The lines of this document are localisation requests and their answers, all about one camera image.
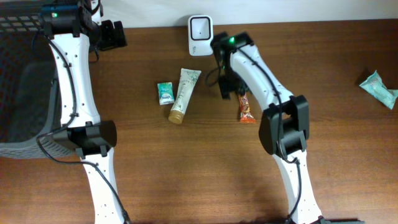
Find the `mesh basket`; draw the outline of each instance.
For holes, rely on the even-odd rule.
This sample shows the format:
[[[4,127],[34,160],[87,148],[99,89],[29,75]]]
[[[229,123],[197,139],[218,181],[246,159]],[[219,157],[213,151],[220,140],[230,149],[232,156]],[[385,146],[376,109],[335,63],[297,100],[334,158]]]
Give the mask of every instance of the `mesh basket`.
[[[0,3],[0,156],[45,157],[36,145],[39,134],[59,126],[60,96],[52,53],[40,28],[41,5],[49,1]],[[72,152],[43,139],[54,156]]]

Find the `black bracket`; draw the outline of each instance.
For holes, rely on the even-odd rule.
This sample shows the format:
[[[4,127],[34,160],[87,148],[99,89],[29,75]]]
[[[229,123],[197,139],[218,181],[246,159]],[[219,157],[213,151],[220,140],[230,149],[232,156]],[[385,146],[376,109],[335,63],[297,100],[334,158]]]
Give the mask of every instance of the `black bracket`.
[[[98,48],[102,51],[111,50],[117,47],[127,46],[126,36],[121,21],[107,20],[103,21],[100,26],[101,40],[98,43]]]
[[[85,127],[68,128],[53,135],[53,140],[63,147],[76,150],[85,159],[87,155],[101,154],[106,157],[108,151],[116,146],[116,126],[113,121],[102,121],[99,124]]]
[[[50,39],[55,34],[73,34],[74,37],[79,37],[80,33],[89,35],[93,31],[91,1],[55,1],[44,5],[39,21],[44,35]]]
[[[244,95],[245,92],[250,91],[243,79],[232,70],[229,61],[231,53],[235,53],[237,48],[248,44],[251,45],[254,42],[245,32],[232,37],[228,36],[226,32],[222,32],[215,35],[210,43],[217,64],[225,71],[225,75],[220,76],[218,79],[221,97],[224,100],[231,99],[229,95],[231,92]]]
[[[279,107],[275,104],[262,113],[259,137],[260,142],[268,154],[280,155],[277,150]],[[280,128],[280,138],[282,152],[287,156],[297,150],[305,151],[307,148],[306,140],[310,137],[310,121],[308,101],[303,95],[290,97],[290,101],[284,103],[282,112],[290,115],[283,119]]]

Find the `orange snack wrapper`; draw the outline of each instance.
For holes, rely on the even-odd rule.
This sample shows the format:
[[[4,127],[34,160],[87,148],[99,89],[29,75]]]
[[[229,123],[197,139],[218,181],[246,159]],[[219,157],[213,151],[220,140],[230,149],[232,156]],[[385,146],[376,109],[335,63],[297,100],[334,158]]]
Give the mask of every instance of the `orange snack wrapper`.
[[[243,96],[238,94],[238,98],[239,107],[241,109],[241,123],[255,123],[256,119],[254,119],[254,116],[250,113],[249,101],[246,94],[244,94]]]

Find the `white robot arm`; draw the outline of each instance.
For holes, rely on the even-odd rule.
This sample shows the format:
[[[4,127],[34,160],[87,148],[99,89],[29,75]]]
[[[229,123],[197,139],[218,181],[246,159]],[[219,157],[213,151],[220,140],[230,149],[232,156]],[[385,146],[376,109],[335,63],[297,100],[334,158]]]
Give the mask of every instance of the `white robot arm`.
[[[112,121],[101,122],[88,67],[92,48],[124,47],[126,41],[120,40],[124,34],[118,36],[123,31],[121,22],[101,22],[102,6],[98,4],[55,2],[42,8],[40,23],[53,52],[62,98],[64,130],[54,132],[53,139],[80,156],[90,183],[95,223],[130,223],[117,195],[113,171],[116,127]]]
[[[250,90],[264,111],[260,139],[266,151],[275,159],[282,174],[289,200],[289,218],[299,224],[317,222],[322,213],[313,196],[306,162],[305,140],[309,135],[308,103],[303,96],[295,98],[282,86],[264,63],[257,47],[247,34],[234,37],[228,37],[226,34],[217,35],[212,47],[216,60],[225,69],[225,76],[219,79],[223,98],[228,98],[230,91]],[[278,128],[280,110],[288,113],[290,118],[283,120]],[[284,152],[276,150],[279,148],[275,138],[278,131],[282,135],[280,148]],[[288,161],[297,158],[299,164],[288,163],[281,153]]]

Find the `toothpaste tube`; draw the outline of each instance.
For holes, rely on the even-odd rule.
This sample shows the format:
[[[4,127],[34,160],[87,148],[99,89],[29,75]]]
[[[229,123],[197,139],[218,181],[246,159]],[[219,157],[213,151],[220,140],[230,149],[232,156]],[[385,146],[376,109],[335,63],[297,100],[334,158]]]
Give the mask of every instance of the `toothpaste tube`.
[[[160,105],[174,103],[173,84],[171,82],[158,83],[157,89],[159,92],[159,104]]]
[[[254,119],[254,116],[250,113],[249,101],[246,94],[243,96],[238,94],[238,98],[239,107],[241,109],[241,123],[255,123],[256,119]]]
[[[198,81],[201,71],[181,68],[180,83],[178,84],[177,97],[170,111],[169,121],[175,124],[181,124],[185,111],[191,98],[193,87]]]

